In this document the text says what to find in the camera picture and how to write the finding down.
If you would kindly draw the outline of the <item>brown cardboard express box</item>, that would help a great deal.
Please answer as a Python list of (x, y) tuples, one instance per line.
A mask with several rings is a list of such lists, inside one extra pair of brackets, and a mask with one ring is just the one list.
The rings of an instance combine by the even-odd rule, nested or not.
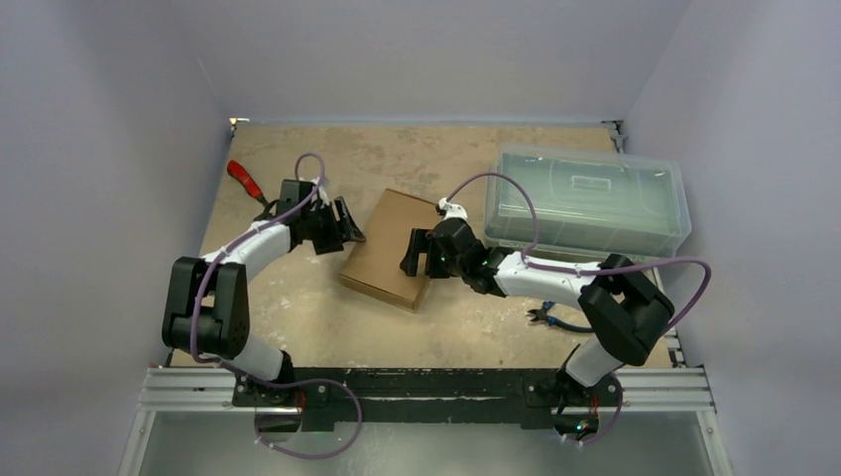
[(363, 227), (366, 241), (356, 244), (338, 280), (364, 296), (415, 312), (428, 284), (423, 275), (407, 276), (400, 264), (412, 231), (430, 229), (439, 221), (431, 201), (387, 188)]

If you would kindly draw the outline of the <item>red black utility knife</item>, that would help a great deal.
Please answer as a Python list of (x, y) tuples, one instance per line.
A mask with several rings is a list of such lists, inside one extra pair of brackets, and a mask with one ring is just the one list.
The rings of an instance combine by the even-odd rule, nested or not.
[(258, 184), (254, 181), (248, 171), (237, 161), (229, 160), (226, 165), (228, 175), (235, 179), (245, 190), (245, 192), (253, 199), (257, 200), (262, 205), (267, 205), (269, 201)]

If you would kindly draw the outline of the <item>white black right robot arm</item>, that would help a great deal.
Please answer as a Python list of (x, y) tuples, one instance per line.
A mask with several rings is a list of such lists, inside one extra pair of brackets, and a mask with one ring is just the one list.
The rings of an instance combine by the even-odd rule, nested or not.
[(570, 273), (560, 266), (551, 260), (526, 262), (511, 248), (487, 247), (461, 218), (413, 229), (400, 263), (409, 277), (456, 277), (481, 295), (549, 300), (582, 311), (593, 335), (570, 354), (556, 378), (559, 395), (579, 404), (605, 376), (648, 360), (674, 306), (622, 255), (575, 264)]

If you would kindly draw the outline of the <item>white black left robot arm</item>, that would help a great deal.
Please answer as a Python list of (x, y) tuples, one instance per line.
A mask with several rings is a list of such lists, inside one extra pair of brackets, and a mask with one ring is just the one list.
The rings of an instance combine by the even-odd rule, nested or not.
[(174, 262), (162, 324), (164, 344), (201, 362), (248, 374), (258, 381), (257, 392), (270, 405), (286, 404), (296, 391), (292, 360), (252, 333), (248, 285), (305, 241), (322, 255), (364, 240), (343, 197), (315, 198), (301, 209), (273, 201), (228, 245)]

